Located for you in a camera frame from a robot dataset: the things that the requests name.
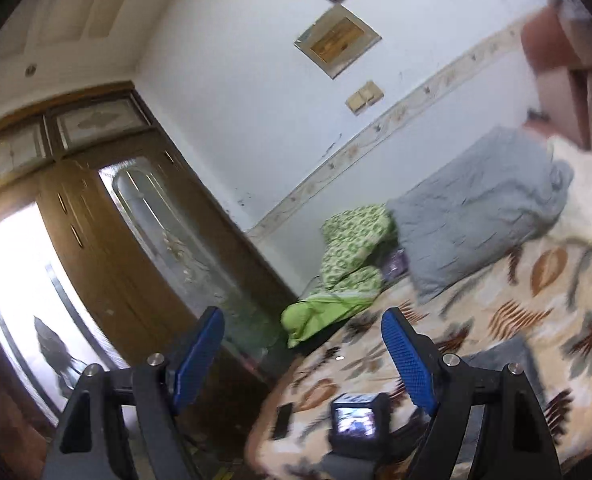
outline purple package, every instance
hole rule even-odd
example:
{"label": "purple package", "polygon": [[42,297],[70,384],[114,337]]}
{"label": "purple package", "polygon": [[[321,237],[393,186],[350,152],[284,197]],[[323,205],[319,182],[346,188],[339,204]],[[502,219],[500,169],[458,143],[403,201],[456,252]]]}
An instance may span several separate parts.
{"label": "purple package", "polygon": [[380,267],[383,282],[389,283],[396,280],[406,273],[407,269],[409,269],[409,261],[405,251],[402,249],[392,251]]}

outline light switch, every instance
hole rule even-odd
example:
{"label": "light switch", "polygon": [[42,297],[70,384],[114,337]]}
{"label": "light switch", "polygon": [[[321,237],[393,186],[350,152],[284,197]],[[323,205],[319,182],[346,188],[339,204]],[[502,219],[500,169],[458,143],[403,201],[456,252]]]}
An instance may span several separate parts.
{"label": "light switch", "polygon": [[349,97],[346,105],[354,115],[360,115],[367,107],[377,103],[383,97],[382,90],[376,86],[374,81],[367,81],[365,86]]}

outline smartphone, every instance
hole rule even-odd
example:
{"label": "smartphone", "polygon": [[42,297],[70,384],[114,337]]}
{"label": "smartphone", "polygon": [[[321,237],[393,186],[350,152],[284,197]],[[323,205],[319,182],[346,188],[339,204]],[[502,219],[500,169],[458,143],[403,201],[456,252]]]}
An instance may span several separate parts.
{"label": "smartphone", "polygon": [[293,409],[293,402],[278,407],[278,417],[276,418],[276,425],[273,427],[273,433],[271,435],[273,440],[285,438],[289,433],[289,420]]}

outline wallpaper border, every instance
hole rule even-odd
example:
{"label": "wallpaper border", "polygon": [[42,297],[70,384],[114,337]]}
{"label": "wallpaper border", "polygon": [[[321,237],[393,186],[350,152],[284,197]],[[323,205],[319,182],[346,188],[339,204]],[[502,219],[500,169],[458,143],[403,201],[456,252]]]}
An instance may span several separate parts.
{"label": "wallpaper border", "polygon": [[254,227],[246,232],[255,244],[272,234],[288,218],[323,190],[343,171],[348,170],[383,140],[399,132],[428,107],[471,79],[500,57],[521,47],[521,30],[531,16],[525,16],[489,36],[431,76],[407,94],[372,124],[335,152]]}

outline floral blanket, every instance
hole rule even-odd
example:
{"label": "floral blanket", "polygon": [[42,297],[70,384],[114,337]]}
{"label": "floral blanket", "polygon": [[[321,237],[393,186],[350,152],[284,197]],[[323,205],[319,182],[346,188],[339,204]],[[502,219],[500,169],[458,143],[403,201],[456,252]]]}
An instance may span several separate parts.
{"label": "floral blanket", "polygon": [[[380,335],[380,317],[396,306],[442,352],[473,354],[521,334],[535,362],[544,413],[563,470],[592,453],[592,247],[527,242],[422,306],[409,279],[381,294],[285,378],[250,435],[248,456],[278,479],[329,478],[329,402],[341,393],[388,392],[391,430],[410,424],[415,406]],[[271,440],[276,407],[294,403],[289,434]],[[406,464],[381,478],[402,478]],[[466,476],[468,463],[454,478]]]}

